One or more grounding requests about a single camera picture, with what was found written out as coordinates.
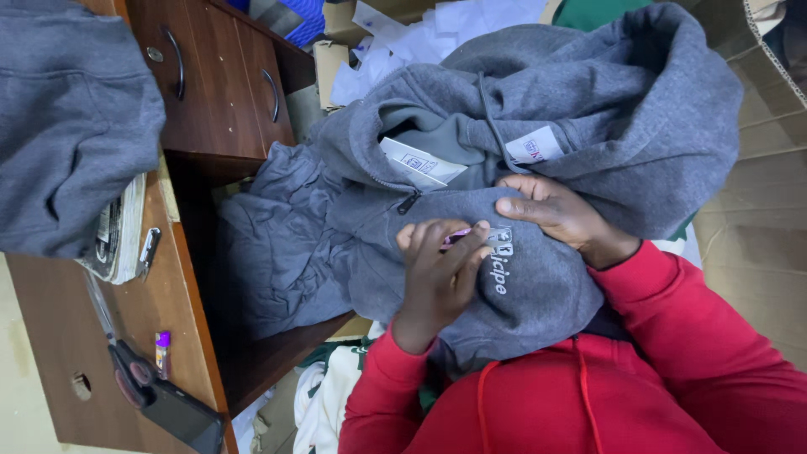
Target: zipper pull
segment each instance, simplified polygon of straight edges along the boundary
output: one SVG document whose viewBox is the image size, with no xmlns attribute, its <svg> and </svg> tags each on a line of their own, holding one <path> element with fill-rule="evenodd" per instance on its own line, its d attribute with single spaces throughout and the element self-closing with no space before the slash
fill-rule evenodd
<svg viewBox="0 0 807 454">
<path fill-rule="evenodd" d="M 423 195 L 423 192 L 416 189 L 414 194 L 410 195 L 406 200 L 403 201 L 402 204 L 398 205 L 398 214 L 403 216 L 409 212 L 409 209 L 415 204 L 421 195 Z"/>
</svg>

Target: hand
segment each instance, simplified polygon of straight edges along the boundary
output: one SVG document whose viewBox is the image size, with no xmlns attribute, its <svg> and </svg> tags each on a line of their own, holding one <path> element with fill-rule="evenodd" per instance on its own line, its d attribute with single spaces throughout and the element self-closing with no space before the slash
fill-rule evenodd
<svg viewBox="0 0 807 454">
<path fill-rule="evenodd" d="M 491 253 L 484 245 L 490 224 L 477 222 L 464 238 L 440 252 L 445 237 L 468 228 L 465 221 L 433 219 L 407 224 L 395 238 L 406 263 L 403 304 L 392 323 L 392 338 L 402 350 L 425 352 L 437 333 L 470 304 L 479 265 Z"/>
<path fill-rule="evenodd" d="M 583 260 L 601 270 L 630 258 L 642 241 L 609 224 L 582 197 L 561 183 L 540 175 L 509 175 L 496 186 L 512 187 L 526 199 L 496 201 L 502 216 L 538 224 L 552 238 L 577 249 Z"/>
</svg>

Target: smartphone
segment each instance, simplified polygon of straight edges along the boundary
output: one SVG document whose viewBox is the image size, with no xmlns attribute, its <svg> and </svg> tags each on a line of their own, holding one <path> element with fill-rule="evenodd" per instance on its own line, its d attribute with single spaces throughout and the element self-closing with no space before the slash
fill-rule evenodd
<svg viewBox="0 0 807 454">
<path fill-rule="evenodd" d="M 157 398 L 140 410 L 171 435 L 199 454 L 219 454 L 224 437 L 224 422 L 218 413 L 166 380 L 151 387 Z"/>
</svg>

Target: drawer handle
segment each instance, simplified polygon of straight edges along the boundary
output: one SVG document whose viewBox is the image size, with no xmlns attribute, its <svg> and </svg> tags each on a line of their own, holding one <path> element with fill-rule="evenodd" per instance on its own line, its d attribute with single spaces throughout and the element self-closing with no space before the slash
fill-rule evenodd
<svg viewBox="0 0 807 454">
<path fill-rule="evenodd" d="M 179 52 L 179 44 L 177 44 L 177 40 L 174 39 L 174 34 L 171 33 L 168 27 L 163 25 L 161 29 L 165 34 L 165 37 L 168 38 L 168 41 L 170 41 L 171 45 L 174 47 L 174 52 L 177 53 L 177 62 L 179 63 L 179 82 L 177 82 L 175 94 L 177 99 L 182 101 L 182 99 L 185 98 L 185 65 L 182 64 L 182 53 Z"/>
<path fill-rule="evenodd" d="M 277 123 L 278 109 L 280 108 L 280 102 L 278 100 L 278 86 L 274 85 L 274 79 L 272 79 L 272 76 L 270 76 L 265 69 L 261 69 L 261 72 L 263 73 L 263 78 L 272 84 L 272 92 L 274 93 L 274 114 L 272 115 L 272 123 Z"/>
</svg>

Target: gray hoodie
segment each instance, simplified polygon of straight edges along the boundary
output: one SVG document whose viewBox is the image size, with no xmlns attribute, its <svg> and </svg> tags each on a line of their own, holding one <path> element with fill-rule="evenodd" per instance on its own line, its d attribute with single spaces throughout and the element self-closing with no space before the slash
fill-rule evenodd
<svg viewBox="0 0 807 454">
<path fill-rule="evenodd" d="M 584 328 L 603 296 L 576 251 L 495 212 L 497 199 L 518 196 L 491 187 L 496 179 L 550 176 L 626 232 L 666 238 L 734 164 L 741 99 L 698 22 L 672 3 L 591 33 L 521 25 L 480 36 L 440 65 L 394 72 L 314 125 L 311 143 L 272 148 L 249 193 L 222 207 L 223 253 L 241 261 L 246 286 L 229 304 L 258 337 L 347 308 L 388 322 L 404 291 L 397 232 L 434 217 L 486 219 L 512 229 L 512 249 L 485 260 L 475 301 L 441 338 L 465 369 L 556 343 Z M 544 127 L 562 155 L 513 164 L 506 144 Z M 380 137 L 468 169 L 421 195 Z M 310 162 L 305 179 L 286 170 L 295 160 Z M 304 246 L 278 255 L 281 242 Z"/>
<path fill-rule="evenodd" d="M 0 0 L 0 250 L 80 257 L 98 214 L 157 168 L 162 97 L 120 17 Z"/>
</svg>

